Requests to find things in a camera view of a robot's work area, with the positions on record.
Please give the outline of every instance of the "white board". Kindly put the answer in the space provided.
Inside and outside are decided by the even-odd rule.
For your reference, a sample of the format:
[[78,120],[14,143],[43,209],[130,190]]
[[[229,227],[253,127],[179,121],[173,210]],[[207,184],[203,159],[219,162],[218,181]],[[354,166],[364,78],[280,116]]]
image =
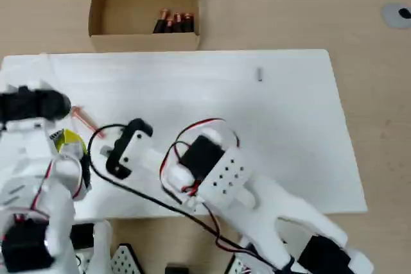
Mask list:
[[[257,81],[257,68],[263,81]],[[36,70],[38,78],[56,83],[101,125],[143,118],[153,126],[162,151],[187,124],[222,117],[237,131],[257,172],[274,177],[322,212],[367,210],[325,50],[9,56],[0,76],[24,83]],[[81,125],[76,128],[89,138]],[[116,136],[111,132],[92,151],[102,170],[100,147]],[[135,185],[172,203],[156,178],[141,175]],[[76,204],[77,219],[171,215],[95,175],[92,186]]]

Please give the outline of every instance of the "cardboard box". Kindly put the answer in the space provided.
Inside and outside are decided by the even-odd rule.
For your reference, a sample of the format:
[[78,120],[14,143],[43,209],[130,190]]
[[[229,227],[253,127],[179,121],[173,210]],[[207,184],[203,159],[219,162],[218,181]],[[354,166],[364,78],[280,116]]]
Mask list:
[[[156,33],[160,10],[191,12],[194,33]],[[200,41],[198,0],[92,0],[89,36],[97,52],[194,51]]]

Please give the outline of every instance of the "table surface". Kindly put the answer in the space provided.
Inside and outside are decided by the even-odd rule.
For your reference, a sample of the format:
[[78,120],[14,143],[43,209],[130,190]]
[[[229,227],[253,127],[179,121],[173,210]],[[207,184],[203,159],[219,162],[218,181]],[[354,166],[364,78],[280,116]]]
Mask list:
[[[375,273],[404,273],[411,255],[411,30],[386,27],[380,10],[388,2],[411,6],[411,0],[200,0],[200,49],[329,51],[369,206],[366,214],[331,218],[369,256]],[[93,52],[89,4],[0,0],[0,57]],[[194,274],[217,274],[230,257],[184,218],[112,223],[113,246],[132,243],[147,273],[181,262]]]

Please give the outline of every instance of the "cable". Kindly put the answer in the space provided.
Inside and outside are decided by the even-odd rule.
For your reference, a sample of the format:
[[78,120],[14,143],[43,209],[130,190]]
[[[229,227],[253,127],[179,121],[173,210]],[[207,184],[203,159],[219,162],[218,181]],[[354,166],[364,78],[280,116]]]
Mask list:
[[154,197],[151,197],[151,196],[149,196],[149,195],[147,195],[147,194],[145,194],[145,193],[142,193],[142,192],[140,192],[140,191],[137,191],[137,190],[135,190],[135,189],[133,189],[133,188],[127,186],[127,185],[124,185],[124,184],[121,184],[121,183],[119,183],[119,182],[113,181],[113,180],[111,180],[109,177],[101,174],[101,173],[96,169],[96,167],[94,166],[94,164],[93,164],[93,162],[92,162],[92,159],[91,159],[91,146],[92,146],[92,143],[93,143],[94,139],[96,138],[96,136],[97,136],[101,131],[106,130],[107,128],[115,128],[115,127],[125,128],[126,126],[123,125],[123,124],[117,124],[117,123],[115,123],[115,124],[108,124],[108,125],[102,126],[101,128],[97,129],[97,130],[93,133],[93,135],[92,135],[91,138],[90,138],[89,144],[88,144],[88,146],[87,146],[87,154],[88,154],[88,158],[89,158],[90,167],[91,167],[91,169],[96,173],[96,175],[97,175],[99,178],[101,178],[102,180],[104,180],[104,181],[106,181],[106,182],[108,182],[108,183],[110,183],[110,184],[112,184],[112,185],[114,185],[114,186],[116,186],[116,187],[119,187],[120,189],[123,189],[124,191],[127,191],[127,192],[129,192],[129,193],[132,193],[132,194],[138,196],[138,197],[141,197],[141,198],[143,198],[143,199],[146,199],[146,200],[148,200],[148,201],[151,201],[151,202],[153,202],[153,203],[155,203],[155,204],[157,204],[157,205],[159,205],[159,206],[161,206],[161,207],[163,207],[163,208],[165,208],[165,209],[168,209],[168,210],[170,210],[170,211],[172,211],[172,212],[175,212],[175,213],[182,214],[183,216],[189,218],[191,221],[194,221],[196,224],[200,225],[203,229],[205,229],[205,230],[206,230],[207,232],[209,232],[210,234],[213,234],[215,237],[218,237],[221,241],[223,241],[223,242],[231,245],[232,247],[236,248],[237,250],[245,250],[245,251],[249,252],[249,253],[250,253],[253,257],[255,257],[257,260],[259,260],[259,261],[261,261],[261,262],[264,262],[265,264],[267,264],[268,266],[270,266],[273,270],[276,270],[276,268],[275,268],[272,264],[270,264],[267,260],[265,260],[265,259],[262,258],[261,256],[259,256],[259,255],[254,255],[251,251],[248,251],[246,248],[244,248],[244,247],[238,245],[237,243],[229,240],[228,238],[222,236],[221,234],[219,234],[219,232],[213,230],[210,226],[208,226],[207,224],[205,224],[205,223],[204,223],[203,221],[201,221],[200,219],[192,216],[191,214],[188,214],[187,212],[184,212],[183,210],[180,210],[180,209],[178,209],[178,208],[176,208],[176,207],[173,207],[173,206],[171,206],[171,205],[168,205],[167,203],[164,203],[164,202],[162,202],[161,200],[158,200],[158,199],[156,199],[156,198],[154,198]]
[[77,267],[81,266],[81,265],[82,265],[82,260],[81,260],[81,258],[76,255],[76,259],[77,259],[77,261],[78,261]]

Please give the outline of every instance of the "battery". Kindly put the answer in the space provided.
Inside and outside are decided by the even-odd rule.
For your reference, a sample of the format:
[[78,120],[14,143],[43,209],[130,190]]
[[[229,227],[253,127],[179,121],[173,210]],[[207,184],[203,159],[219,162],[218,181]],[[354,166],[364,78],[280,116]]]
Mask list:
[[173,32],[182,32],[182,17],[178,12],[174,14]]
[[169,17],[166,21],[166,29],[164,30],[164,33],[172,33],[173,32],[173,18]]
[[167,17],[170,14],[170,11],[168,9],[161,9],[160,11],[160,18],[157,21],[157,24],[155,24],[153,33],[164,33],[166,30],[166,25],[167,25]]
[[194,32],[194,15],[192,13],[184,14],[182,32]]

